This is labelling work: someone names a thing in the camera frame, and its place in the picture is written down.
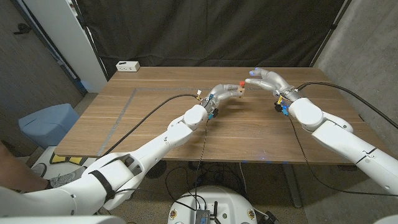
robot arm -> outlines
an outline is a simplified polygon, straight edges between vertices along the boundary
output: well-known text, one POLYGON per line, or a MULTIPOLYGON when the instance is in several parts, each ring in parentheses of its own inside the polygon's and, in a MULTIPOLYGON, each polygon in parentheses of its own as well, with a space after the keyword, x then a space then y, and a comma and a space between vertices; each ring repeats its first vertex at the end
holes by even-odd
POLYGON ((126 199, 148 171, 171 149, 185 144, 198 125, 212 114, 221 100, 242 96, 236 85, 217 85, 213 97, 195 105, 171 122, 167 130, 132 152, 115 152, 101 157, 72 183, 56 189, 18 194, 0 187, 0 217, 46 215, 92 215, 102 206, 111 210, 126 199))
POLYGON ((290 114, 317 142, 350 160, 389 193, 398 194, 396 159, 355 136, 348 122, 322 111, 275 72, 256 68, 250 74, 260 75, 262 79, 248 78, 246 83, 258 85, 293 102, 289 107, 290 114))

white power strip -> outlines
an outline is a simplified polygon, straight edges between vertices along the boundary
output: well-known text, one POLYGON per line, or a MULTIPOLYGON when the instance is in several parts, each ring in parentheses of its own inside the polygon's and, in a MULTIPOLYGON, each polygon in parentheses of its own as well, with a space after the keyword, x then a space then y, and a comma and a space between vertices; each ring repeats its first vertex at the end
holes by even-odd
POLYGON ((116 65, 119 72, 136 72, 139 69, 138 62, 120 61, 116 65))

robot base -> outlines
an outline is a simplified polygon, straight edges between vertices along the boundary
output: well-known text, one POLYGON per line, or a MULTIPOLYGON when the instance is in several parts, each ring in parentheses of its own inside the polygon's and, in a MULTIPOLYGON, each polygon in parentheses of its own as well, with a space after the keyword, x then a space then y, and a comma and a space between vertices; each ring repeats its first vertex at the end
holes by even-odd
POLYGON ((197 195, 206 200, 207 212, 204 211, 205 203, 202 198, 197 197, 201 206, 201 210, 199 210, 199 204, 196 203, 194 197, 184 197, 178 199, 178 201, 192 208, 195 208, 196 204, 198 210, 193 211, 174 202, 170 209, 168 224, 257 223, 256 214, 254 213, 253 206, 250 202, 231 189, 221 186, 207 185, 198 187, 197 195))

black curtain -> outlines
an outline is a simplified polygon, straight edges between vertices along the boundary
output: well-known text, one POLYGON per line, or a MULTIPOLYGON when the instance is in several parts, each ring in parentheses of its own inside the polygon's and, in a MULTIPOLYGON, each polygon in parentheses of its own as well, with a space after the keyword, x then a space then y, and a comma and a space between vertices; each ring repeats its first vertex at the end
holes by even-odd
POLYGON ((109 76, 141 66, 308 67, 344 0, 79 0, 109 76))

blue chair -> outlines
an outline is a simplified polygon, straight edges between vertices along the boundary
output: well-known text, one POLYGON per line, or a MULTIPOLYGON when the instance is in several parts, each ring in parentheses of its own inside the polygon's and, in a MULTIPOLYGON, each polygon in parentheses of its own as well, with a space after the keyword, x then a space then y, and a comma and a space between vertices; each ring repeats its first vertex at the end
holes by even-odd
POLYGON ((69 103, 50 106, 21 118, 19 128, 31 141, 46 149, 57 146, 79 119, 69 103))

